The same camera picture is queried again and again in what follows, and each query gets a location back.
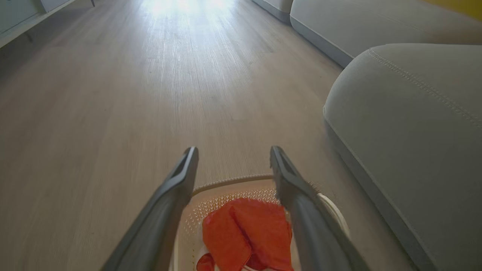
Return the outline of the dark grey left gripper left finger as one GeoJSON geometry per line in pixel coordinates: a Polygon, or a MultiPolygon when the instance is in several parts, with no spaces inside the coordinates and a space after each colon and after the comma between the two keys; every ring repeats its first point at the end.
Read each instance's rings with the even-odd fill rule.
{"type": "Polygon", "coordinates": [[[187,148],[102,266],[103,271],[167,271],[177,229],[193,194],[199,151],[187,148]]]}

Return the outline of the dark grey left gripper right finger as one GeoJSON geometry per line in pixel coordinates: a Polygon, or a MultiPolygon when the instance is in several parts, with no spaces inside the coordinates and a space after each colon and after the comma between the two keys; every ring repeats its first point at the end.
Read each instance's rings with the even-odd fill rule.
{"type": "Polygon", "coordinates": [[[303,271],[368,271],[313,186],[306,182],[280,146],[270,150],[278,198],[291,218],[303,271]]]}

